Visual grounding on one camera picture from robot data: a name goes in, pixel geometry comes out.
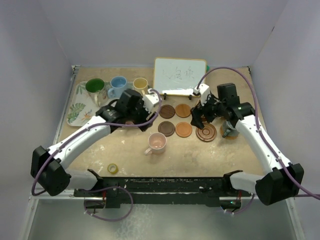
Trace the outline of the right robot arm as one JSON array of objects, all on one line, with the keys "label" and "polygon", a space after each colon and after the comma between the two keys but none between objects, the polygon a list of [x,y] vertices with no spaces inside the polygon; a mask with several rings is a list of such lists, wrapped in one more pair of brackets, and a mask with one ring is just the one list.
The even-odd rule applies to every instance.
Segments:
[{"label": "right robot arm", "polygon": [[257,195],[266,206],[297,196],[299,188],[295,182],[302,183],[303,167],[299,163],[292,164],[281,153],[266,133],[252,105],[240,102],[235,84],[218,85],[217,92],[218,96],[214,96],[204,83],[193,89],[193,94],[200,100],[190,111],[191,125],[203,129],[202,117],[208,123],[223,117],[229,129],[244,136],[264,170],[263,176],[241,170],[225,174],[223,192],[233,196],[243,190]]}]

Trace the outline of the dark walnut coaster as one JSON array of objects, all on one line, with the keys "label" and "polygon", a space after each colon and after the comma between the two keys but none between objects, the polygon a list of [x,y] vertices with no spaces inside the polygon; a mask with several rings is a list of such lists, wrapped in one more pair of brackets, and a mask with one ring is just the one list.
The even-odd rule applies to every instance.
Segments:
[{"label": "dark walnut coaster", "polygon": [[158,125],[158,132],[162,133],[166,137],[169,137],[175,133],[175,126],[170,121],[163,121]]},{"label": "dark walnut coaster", "polygon": [[164,119],[170,119],[176,114],[175,108],[172,105],[165,104],[161,107],[159,115]]}]

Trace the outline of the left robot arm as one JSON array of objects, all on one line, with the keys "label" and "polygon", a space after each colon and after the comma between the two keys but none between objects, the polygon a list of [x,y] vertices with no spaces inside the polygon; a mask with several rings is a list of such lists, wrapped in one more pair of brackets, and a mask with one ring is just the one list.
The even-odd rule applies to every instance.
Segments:
[{"label": "left robot arm", "polygon": [[118,128],[146,131],[159,114],[153,109],[160,106],[161,97],[152,88],[145,95],[133,89],[125,90],[119,99],[102,106],[69,137],[48,148],[39,146],[33,151],[30,174],[34,184],[40,184],[50,196],[67,188],[83,189],[91,196],[98,196],[103,191],[103,184],[97,173],[90,169],[68,171],[68,167],[82,152]]}]

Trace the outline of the floral serving tray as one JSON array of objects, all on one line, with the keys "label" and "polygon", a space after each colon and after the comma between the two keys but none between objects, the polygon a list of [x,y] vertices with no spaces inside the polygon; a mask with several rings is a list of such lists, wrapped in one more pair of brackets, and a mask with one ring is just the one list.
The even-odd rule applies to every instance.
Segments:
[{"label": "floral serving tray", "polygon": [[86,83],[82,81],[75,87],[66,117],[67,124],[72,127],[82,127],[100,109],[87,92]]}]

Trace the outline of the light wood coaster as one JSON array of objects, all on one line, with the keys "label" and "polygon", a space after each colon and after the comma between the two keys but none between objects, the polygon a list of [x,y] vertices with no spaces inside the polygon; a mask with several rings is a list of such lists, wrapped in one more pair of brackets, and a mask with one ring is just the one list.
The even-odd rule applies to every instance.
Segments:
[{"label": "light wood coaster", "polygon": [[187,138],[189,137],[192,132],[193,132],[193,128],[192,126],[187,123],[187,122],[179,122],[176,126],[175,126],[175,132],[176,134],[181,137],[181,138]]},{"label": "light wood coaster", "polygon": [[187,118],[191,115],[191,107],[187,104],[179,104],[175,107],[175,113],[180,118]]}]

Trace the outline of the pink mug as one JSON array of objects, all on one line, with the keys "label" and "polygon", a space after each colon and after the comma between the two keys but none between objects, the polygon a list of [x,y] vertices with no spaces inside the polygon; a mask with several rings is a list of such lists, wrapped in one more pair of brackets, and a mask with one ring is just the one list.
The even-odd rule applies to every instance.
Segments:
[{"label": "pink mug", "polygon": [[148,138],[148,148],[144,151],[146,156],[155,154],[160,155],[165,152],[167,146],[167,138],[163,133],[152,133]]}]

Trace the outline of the ringed brown wood coaster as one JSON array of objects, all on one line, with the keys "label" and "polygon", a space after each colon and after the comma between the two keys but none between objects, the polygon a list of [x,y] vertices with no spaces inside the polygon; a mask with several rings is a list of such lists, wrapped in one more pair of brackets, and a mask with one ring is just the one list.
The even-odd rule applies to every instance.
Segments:
[{"label": "ringed brown wood coaster", "polygon": [[203,123],[204,128],[200,129],[197,128],[196,129],[196,136],[203,142],[211,142],[213,141],[216,136],[217,136],[217,129],[215,128],[214,125],[204,122]]}]

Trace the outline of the grey stoneware cup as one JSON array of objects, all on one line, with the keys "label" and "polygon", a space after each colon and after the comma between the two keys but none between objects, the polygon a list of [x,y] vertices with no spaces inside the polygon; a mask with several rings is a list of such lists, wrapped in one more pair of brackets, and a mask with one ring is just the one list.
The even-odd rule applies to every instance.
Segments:
[{"label": "grey stoneware cup", "polygon": [[223,138],[227,138],[227,137],[236,138],[239,134],[238,131],[227,120],[222,124],[221,127],[222,127],[222,134],[221,135]]}]

